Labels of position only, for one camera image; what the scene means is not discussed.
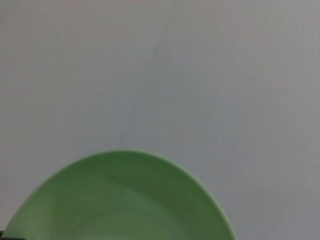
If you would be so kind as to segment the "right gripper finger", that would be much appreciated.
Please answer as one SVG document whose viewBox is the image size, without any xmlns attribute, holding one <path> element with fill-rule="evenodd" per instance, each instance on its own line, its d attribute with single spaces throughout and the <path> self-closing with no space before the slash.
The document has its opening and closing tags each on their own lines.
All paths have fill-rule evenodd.
<svg viewBox="0 0 320 240">
<path fill-rule="evenodd" d="M 4 237 L 4 231 L 0 231 L 0 240 L 26 240 L 25 238 L 18 238 L 18 237 Z"/>
</svg>

